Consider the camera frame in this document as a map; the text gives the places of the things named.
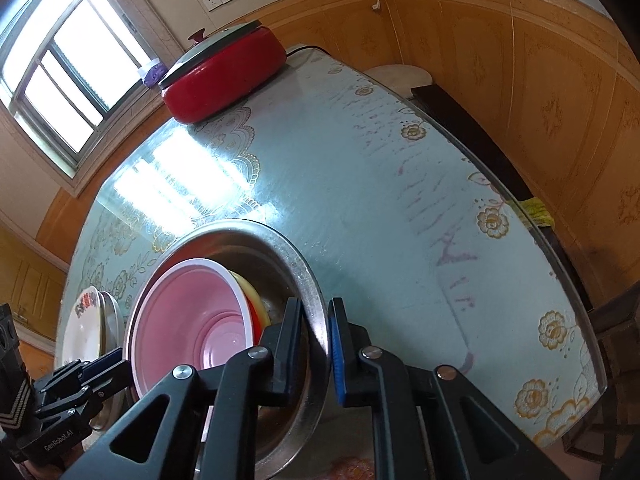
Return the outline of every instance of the red pot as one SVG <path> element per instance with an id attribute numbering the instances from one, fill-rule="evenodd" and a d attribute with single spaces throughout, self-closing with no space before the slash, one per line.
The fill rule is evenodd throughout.
<path id="1" fill-rule="evenodd" d="M 287 54 L 259 21 L 226 28 L 198 43 L 161 79 L 174 118 L 197 123 L 249 94 L 273 76 Z"/>

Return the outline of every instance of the purple object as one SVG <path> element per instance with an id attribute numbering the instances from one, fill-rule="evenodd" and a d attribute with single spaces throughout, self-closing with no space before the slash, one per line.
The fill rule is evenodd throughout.
<path id="1" fill-rule="evenodd" d="M 142 78 L 142 83 L 151 88 L 158 84 L 162 76 L 168 72 L 166 65 L 159 58 L 152 59 L 146 65 L 138 69 L 138 74 Z"/>

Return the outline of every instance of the floral tablecloth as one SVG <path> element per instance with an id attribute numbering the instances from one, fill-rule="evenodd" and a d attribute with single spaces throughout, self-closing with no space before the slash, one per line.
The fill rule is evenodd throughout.
<path id="1" fill-rule="evenodd" d="M 76 247 L 58 335 L 86 286 L 109 291 L 128 315 L 158 256 L 183 235 L 254 219 L 296 245 L 324 297 L 343 297 L 374 344 L 410 365 L 457 367 L 545 446 L 599 398 L 600 355 L 540 232 L 456 142 L 376 82 L 299 52 L 211 120 L 168 121 L 105 182 Z M 325 416 L 337 413 L 329 405 Z M 321 474 L 369 474 L 354 456 Z"/>

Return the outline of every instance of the lid knob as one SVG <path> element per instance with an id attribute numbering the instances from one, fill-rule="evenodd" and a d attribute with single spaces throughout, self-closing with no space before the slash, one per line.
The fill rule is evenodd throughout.
<path id="1" fill-rule="evenodd" d="M 189 39 L 193 41 L 193 44 L 198 44 L 201 41 L 204 41 L 204 28 L 196 30 L 196 32 L 189 36 Z"/>

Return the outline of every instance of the cabinet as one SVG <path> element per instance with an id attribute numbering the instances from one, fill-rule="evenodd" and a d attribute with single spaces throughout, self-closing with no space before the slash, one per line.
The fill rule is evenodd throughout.
<path id="1" fill-rule="evenodd" d="M 0 226 L 0 303 L 9 303 L 16 322 L 54 340 L 65 278 Z"/>

